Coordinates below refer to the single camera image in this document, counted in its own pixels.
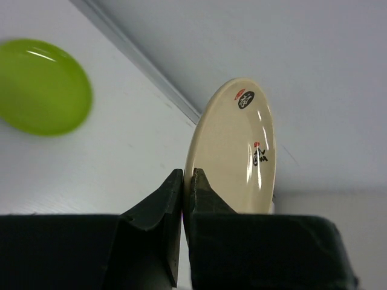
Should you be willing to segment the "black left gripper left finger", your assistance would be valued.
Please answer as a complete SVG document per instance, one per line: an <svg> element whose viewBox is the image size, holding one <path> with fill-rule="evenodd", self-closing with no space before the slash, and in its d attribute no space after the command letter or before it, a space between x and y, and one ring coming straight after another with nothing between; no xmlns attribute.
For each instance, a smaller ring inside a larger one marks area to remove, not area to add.
<svg viewBox="0 0 387 290"><path fill-rule="evenodd" d="M1 216L2 289L172 289L183 172L122 214Z"/></svg>

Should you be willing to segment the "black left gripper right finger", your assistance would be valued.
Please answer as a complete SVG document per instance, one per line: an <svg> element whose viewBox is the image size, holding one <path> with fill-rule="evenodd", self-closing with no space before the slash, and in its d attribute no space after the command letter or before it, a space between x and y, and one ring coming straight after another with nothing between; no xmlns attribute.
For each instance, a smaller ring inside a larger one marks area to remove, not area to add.
<svg viewBox="0 0 387 290"><path fill-rule="evenodd" d="M195 169L189 196L194 289L358 289L337 227L319 216L238 214Z"/></svg>

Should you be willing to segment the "cream plate black characters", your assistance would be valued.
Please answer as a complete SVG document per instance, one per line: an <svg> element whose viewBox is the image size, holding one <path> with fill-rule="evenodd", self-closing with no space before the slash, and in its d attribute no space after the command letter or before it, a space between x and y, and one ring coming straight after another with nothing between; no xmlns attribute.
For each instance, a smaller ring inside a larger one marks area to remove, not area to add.
<svg viewBox="0 0 387 290"><path fill-rule="evenodd" d="M238 213L272 212L276 174L273 119L251 79L235 78L208 102L193 133L184 170L184 197L202 169L211 188Z"/></svg>

